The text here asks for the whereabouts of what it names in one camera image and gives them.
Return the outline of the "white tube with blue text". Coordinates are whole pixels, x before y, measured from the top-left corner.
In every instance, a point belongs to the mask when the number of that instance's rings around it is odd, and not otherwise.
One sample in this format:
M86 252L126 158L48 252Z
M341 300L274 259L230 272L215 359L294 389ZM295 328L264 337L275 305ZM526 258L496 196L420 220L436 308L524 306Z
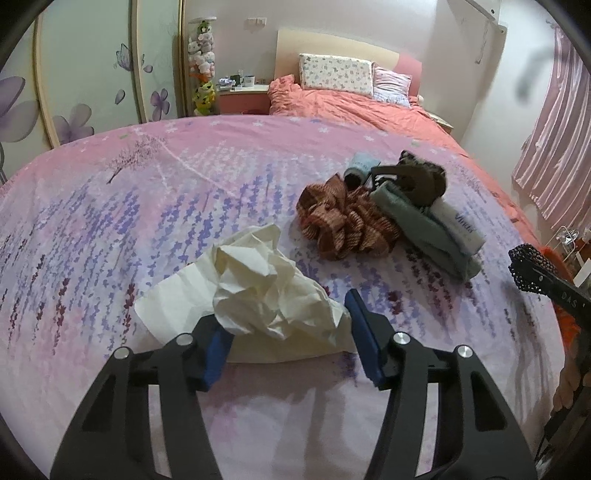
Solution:
M484 246L485 237L470 216L458 211L442 198L431 205L430 214L447 229L464 253L476 255Z

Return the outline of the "white tissue paper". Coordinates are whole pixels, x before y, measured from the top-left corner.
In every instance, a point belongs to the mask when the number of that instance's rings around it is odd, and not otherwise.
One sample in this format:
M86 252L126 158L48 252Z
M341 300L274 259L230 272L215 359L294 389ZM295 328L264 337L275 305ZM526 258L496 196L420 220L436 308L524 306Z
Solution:
M280 251L280 227L250 226L147 290L134 311L160 343L214 315L232 363L271 364L356 350L352 319Z

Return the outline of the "hanging plush toy organizer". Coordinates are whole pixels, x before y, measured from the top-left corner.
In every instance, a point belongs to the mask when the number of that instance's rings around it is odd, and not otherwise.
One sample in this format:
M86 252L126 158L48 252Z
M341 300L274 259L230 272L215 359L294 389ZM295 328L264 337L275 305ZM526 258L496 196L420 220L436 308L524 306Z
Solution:
M189 87L193 114L208 116L215 103L215 53L212 23L214 17L190 21L187 39Z

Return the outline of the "black floral scrunchie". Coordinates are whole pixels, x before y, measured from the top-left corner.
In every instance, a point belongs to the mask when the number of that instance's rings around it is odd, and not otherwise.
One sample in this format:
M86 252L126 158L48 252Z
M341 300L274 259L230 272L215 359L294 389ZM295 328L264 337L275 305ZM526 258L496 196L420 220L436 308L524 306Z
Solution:
M447 185L446 170L439 164L430 162L426 159L418 157L413 152L403 150L401 152L399 162L401 164L419 167L427 171L433 177L435 183Z

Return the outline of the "light blue cream tube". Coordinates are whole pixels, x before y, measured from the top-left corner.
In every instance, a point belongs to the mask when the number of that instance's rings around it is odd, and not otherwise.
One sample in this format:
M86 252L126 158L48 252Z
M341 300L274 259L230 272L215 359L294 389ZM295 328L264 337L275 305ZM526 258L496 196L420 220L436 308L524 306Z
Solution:
M349 191L355 191L365 186L372 169L380 164L381 161L369 153L358 152L353 155L353 159L344 172L344 182Z

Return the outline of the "pink satin curtain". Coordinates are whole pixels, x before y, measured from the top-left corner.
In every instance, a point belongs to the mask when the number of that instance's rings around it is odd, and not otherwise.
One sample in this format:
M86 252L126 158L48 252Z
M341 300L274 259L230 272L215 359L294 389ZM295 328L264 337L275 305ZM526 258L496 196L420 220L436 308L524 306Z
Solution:
M552 228L590 226L590 73L555 30L548 93L512 179Z

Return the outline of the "sliding floral wardrobe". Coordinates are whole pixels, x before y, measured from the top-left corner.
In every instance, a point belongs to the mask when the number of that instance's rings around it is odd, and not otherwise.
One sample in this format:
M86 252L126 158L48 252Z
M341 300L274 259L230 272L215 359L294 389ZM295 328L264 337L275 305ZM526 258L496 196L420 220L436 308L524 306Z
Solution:
M183 1L1 4L1 179L96 133L183 117Z

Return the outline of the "teal green sock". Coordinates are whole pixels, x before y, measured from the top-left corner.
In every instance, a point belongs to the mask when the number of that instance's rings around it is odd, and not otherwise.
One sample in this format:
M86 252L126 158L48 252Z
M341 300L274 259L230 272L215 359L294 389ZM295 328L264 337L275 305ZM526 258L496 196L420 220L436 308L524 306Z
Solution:
M370 192L370 199L414 246L452 277L466 282L480 273L481 265L473 256L461 249L440 222L415 207L394 183L383 183Z

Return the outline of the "brown hair claw clip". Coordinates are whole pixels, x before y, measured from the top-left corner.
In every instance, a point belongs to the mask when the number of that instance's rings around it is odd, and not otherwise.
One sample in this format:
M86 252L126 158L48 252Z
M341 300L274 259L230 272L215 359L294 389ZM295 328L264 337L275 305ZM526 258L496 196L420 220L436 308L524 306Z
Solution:
M447 185L435 183L431 174L424 169L400 162L373 168L370 179L374 191L382 185L393 184L418 208L431 207L447 190Z

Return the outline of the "striped pink pillow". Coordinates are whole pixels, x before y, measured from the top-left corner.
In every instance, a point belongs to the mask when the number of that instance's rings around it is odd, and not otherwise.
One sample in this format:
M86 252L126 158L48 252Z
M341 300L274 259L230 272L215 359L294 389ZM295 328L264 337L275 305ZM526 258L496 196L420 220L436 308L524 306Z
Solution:
M373 99L408 108L412 76L373 65Z

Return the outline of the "beige pink headboard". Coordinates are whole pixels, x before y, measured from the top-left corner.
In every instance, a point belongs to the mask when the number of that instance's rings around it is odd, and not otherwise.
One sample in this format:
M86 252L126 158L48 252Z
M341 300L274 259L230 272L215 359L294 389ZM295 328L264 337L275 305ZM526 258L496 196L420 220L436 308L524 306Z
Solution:
M423 67L415 58L362 41L298 29L283 28L277 31L273 77L293 74L298 82L298 55L301 53L346 56L376 62L394 72L410 75L410 95L419 96Z

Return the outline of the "right nightstand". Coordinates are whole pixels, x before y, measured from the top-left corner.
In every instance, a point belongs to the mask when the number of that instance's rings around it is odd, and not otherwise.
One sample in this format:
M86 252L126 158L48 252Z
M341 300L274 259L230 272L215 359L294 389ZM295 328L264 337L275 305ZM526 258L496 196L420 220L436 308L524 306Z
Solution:
M429 112L429 117L436 122L447 134L451 135L453 130L454 130L454 126L451 125L447 120L443 119L442 117L440 117L437 114L431 113Z

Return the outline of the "white wall air conditioner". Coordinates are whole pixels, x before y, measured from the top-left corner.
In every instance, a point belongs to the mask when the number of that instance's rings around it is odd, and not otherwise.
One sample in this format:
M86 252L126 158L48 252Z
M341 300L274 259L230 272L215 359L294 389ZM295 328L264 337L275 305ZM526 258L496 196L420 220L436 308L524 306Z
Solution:
M469 35L507 33L507 26L501 22L501 1L460 0L450 1L449 6L461 29Z

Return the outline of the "orange striped scrunchie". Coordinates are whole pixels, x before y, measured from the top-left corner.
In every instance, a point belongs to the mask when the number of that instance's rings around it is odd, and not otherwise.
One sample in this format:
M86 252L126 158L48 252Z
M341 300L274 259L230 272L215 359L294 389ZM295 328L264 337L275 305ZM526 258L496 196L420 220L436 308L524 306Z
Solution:
M358 253L384 257L401 237L396 222L370 199L369 189L349 191L338 174L304 188L297 200L297 219L301 233L317 244L325 260Z

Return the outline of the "white mug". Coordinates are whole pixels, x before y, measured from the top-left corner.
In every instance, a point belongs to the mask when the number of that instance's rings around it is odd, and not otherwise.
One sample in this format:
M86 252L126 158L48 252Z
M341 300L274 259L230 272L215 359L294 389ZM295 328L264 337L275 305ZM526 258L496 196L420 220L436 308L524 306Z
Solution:
M256 85L256 77L253 75L246 75L242 78L243 88L252 88L254 85Z

